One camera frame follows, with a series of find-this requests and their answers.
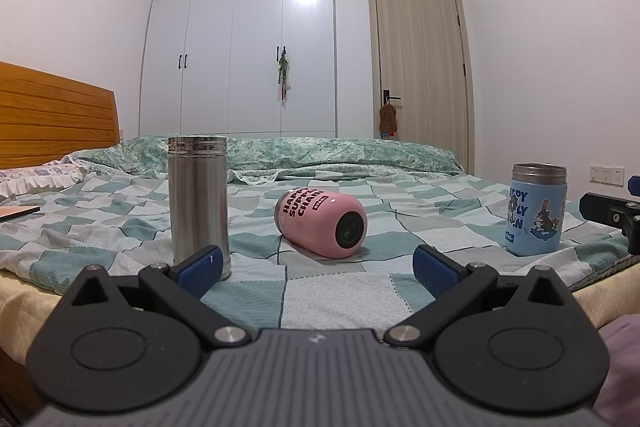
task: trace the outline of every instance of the gray gripper base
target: gray gripper base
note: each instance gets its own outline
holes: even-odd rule
[[[31,427],[604,427],[587,410],[514,418],[464,402],[417,351],[380,344],[370,330],[264,330],[215,351],[197,378],[149,409],[78,417],[46,408]]]

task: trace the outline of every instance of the blue gripper pad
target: blue gripper pad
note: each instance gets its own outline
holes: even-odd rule
[[[169,270],[169,277],[200,299],[220,280],[225,261],[219,247],[205,247]]]
[[[626,189],[632,196],[640,196],[640,176],[631,176],[626,184]]]
[[[468,275],[465,267],[428,245],[415,249],[413,266],[415,278],[436,299]]]

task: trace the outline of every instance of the checkered bedsheet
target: checkered bedsheet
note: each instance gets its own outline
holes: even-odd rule
[[[229,184],[232,275],[202,298],[205,304],[251,331],[367,327],[381,334],[433,300],[412,273],[412,253],[422,243],[460,264],[483,261],[504,274],[547,264],[574,289],[631,263],[626,238],[585,222],[573,203],[564,216],[561,250],[508,253],[508,187],[474,176],[425,172],[341,180],[335,172],[317,172],[316,178]],[[300,186],[360,200],[369,226],[356,255],[324,259],[278,233],[275,203]],[[172,262],[166,179],[91,173],[62,192],[9,204],[39,204],[41,211],[0,224],[0,267],[58,293],[87,264],[130,275],[149,263]]]

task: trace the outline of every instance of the metal screw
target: metal screw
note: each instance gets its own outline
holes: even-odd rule
[[[246,331],[238,326],[224,326],[213,334],[217,341],[224,344],[237,344],[246,337]]]
[[[420,330],[409,325],[394,326],[388,333],[396,342],[413,342],[420,338]]]

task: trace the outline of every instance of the brown towel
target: brown towel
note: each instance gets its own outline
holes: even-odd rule
[[[396,132],[397,130],[396,108],[390,103],[385,103],[380,108],[380,133]]]

